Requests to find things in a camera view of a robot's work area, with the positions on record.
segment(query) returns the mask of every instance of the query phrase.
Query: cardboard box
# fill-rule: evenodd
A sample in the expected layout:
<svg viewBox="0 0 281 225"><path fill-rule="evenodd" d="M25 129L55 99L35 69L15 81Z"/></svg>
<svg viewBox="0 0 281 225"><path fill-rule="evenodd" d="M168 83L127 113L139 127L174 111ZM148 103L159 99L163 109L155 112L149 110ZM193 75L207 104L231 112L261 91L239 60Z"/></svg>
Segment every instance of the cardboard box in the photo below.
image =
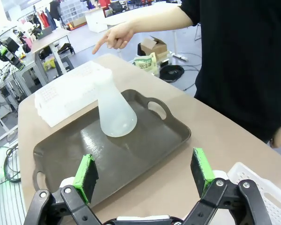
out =
<svg viewBox="0 0 281 225"><path fill-rule="evenodd" d="M151 37L153 40L149 38L144 39L140 44L140 47L146 55L155 53L157 60L160 60L162 57L164 57L163 53L168 51L167 45L162 40L153 36Z"/></svg>
<svg viewBox="0 0 281 225"><path fill-rule="evenodd" d="M74 27L78 27L79 25L81 25L83 23L86 23L85 16L82 16L82 17L78 18L77 20L74 20L73 21L73 26Z"/></svg>

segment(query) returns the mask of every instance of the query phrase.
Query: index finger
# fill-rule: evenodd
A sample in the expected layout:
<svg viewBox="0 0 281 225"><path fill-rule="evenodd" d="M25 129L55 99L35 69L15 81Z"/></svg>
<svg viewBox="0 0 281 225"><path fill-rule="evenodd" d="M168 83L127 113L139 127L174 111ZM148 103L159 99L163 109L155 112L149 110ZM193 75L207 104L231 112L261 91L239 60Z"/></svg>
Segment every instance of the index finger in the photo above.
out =
<svg viewBox="0 0 281 225"><path fill-rule="evenodd" d="M92 54L95 54L95 53L99 50L99 48L100 48L105 42L107 42L107 35L104 35L103 38L101 38L101 39L97 42L97 44L95 45L95 47L94 47L94 49L93 49L93 51L92 51Z"/></svg>

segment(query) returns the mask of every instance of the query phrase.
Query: red garment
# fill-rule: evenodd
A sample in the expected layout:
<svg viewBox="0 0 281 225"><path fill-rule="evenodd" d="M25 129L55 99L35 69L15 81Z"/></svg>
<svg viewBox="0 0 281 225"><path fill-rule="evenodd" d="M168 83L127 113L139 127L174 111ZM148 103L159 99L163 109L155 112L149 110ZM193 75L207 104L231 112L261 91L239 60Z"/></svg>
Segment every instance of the red garment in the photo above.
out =
<svg viewBox="0 0 281 225"><path fill-rule="evenodd" d="M44 27L49 27L48 17L45 15L44 12L41 13L42 21L44 21Z"/></svg>
<svg viewBox="0 0 281 225"><path fill-rule="evenodd" d="M107 7L111 3L111 0L99 0L99 3L101 7Z"/></svg>

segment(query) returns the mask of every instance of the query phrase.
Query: black t-shirt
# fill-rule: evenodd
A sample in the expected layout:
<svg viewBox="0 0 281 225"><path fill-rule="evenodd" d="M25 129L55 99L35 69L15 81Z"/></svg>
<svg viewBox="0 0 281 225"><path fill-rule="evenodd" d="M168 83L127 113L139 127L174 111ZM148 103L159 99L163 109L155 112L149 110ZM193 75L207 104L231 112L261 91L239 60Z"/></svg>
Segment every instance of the black t-shirt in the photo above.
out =
<svg viewBox="0 0 281 225"><path fill-rule="evenodd" d="M273 134L281 125L281 0L183 0L181 9L201 23L197 94L239 125Z"/></svg>
<svg viewBox="0 0 281 225"><path fill-rule="evenodd" d="M60 15L58 12L58 7L60 6L60 3L58 1L52 1L50 2L50 15L53 19L56 19L59 21Z"/></svg>

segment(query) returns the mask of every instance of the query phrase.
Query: white plastic basket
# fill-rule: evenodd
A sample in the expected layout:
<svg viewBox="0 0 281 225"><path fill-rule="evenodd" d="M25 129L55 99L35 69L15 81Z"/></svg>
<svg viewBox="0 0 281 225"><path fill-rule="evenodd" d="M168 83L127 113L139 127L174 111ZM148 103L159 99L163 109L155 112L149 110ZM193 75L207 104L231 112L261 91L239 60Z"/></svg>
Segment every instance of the white plastic basket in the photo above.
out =
<svg viewBox="0 0 281 225"><path fill-rule="evenodd" d="M228 173L228 177L232 183L238 184L239 181L251 179L256 184L261 193L266 209L271 218L273 225L281 225L281 206L278 207L271 202L266 196L270 194L278 202L281 203L281 190L269 180L259 177L255 172L250 170L242 163L236 163Z"/></svg>
<svg viewBox="0 0 281 225"><path fill-rule="evenodd" d="M35 107L38 115L53 127L95 102L93 79L102 69L104 67L90 61L37 90Z"/></svg>

